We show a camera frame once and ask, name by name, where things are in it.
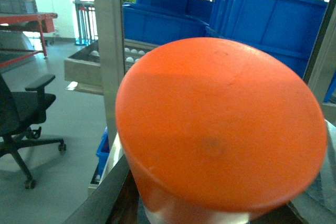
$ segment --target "black office chair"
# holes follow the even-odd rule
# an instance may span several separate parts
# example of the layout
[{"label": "black office chair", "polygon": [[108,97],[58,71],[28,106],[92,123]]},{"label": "black office chair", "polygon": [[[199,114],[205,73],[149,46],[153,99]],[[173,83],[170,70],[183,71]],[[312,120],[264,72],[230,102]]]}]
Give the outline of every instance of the black office chair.
[{"label": "black office chair", "polygon": [[60,143],[59,151],[65,151],[66,145],[62,138],[37,140],[41,135],[41,127],[32,130],[32,124],[46,120],[46,109],[55,101],[56,96],[46,94],[44,87],[54,80],[53,74],[47,74],[25,88],[26,91],[11,92],[0,74],[0,157],[11,154],[21,170],[27,176],[26,189],[34,188],[33,179],[26,164],[18,153],[18,149],[30,146]]}]

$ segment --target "red table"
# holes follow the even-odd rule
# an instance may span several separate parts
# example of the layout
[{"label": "red table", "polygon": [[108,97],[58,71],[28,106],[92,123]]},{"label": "red table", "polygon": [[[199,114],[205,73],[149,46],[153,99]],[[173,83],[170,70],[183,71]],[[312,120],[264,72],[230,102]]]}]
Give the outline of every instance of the red table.
[{"label": "red table", "polygon": [[0,26],[0,30],[6,31],[34,31],[40,33],[40,40],[42,44],[42,50],[23,50],[23,49],[0,49],[2,51],[16,51],[27,52],[27,54],[0,63],[0,67],[8,66],[17,61],[26,59],[34,54],[43,52],[45,58],[47,57],[46,44],[43,33],[51,33],[55,31],[53,19],[57,18],[56,13],[35,13],[35,14],[0,14],[0,24],[15,24],[28,22],[25,26],[10,25]]}]

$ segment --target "orange cylinder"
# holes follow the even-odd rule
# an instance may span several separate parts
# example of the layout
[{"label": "orange cylinder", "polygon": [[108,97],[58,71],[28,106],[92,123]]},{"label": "orange cylinder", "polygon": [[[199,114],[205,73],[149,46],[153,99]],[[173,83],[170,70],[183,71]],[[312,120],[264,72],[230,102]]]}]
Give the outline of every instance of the orange cylinder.
[{"label": "orange cylinder", "polygon": [[152,224],[246,223],[304,191],[327,146],[299,76],[217,38],[142,57],[120,85],[116,121]]}]

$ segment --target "chair base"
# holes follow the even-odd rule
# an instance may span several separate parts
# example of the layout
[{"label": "chair base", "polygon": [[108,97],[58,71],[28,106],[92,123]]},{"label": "chair base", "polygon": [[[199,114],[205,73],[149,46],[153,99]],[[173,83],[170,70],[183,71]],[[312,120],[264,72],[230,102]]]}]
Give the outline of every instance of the chair base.
[{"label": "chair base", "polygon": [[11,135],[4,135],[3,139],[4,141],[0,143],[0,157],[11,154],[20,167],[20,169],[25,173],[27,180],[25,181],[25,187],[26,189],[32,189],[36,185],[36,181],[33,179],[33,176],[31,175],[28,167],[26,166],[25,162],[21,158],[18,149],[20,148],[26,148],[31,146],[38,146],[38,145],[45,145],[45,144],[54,144],[54,143],[60,143],[58,145],[59,151],[65,151],[66,150],[66,144],[64,143],[63,138],[45,138],[40,140],[22,140],[23,137],[29,134],[32,130],[28,128],[25,132],[22,132],[14,137]]}]

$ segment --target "gray floor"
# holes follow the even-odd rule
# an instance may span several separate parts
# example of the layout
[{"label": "gray floor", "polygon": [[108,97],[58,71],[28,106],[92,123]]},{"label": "gray floor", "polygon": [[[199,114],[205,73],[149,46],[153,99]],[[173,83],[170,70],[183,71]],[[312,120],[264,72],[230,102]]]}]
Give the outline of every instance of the gray floor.
[{"label": "gray floor", "polygon": [[66,90],[63,60],[80,47],[55,44],[47,49],[47,60],[38,54],[3,77],[12,91],[24,91],[43,74],[56,75],[46,88],[57,99],[47,111],[42,137],[62,136],[67,150],[62,154],[52,144],[19,151],[37,180],[33,190],[24,188],[26,178],[10,155],[0,158],[0,223],[62,223],[86,200],[98,163],[96,150],[106,126],[103,97]]}]

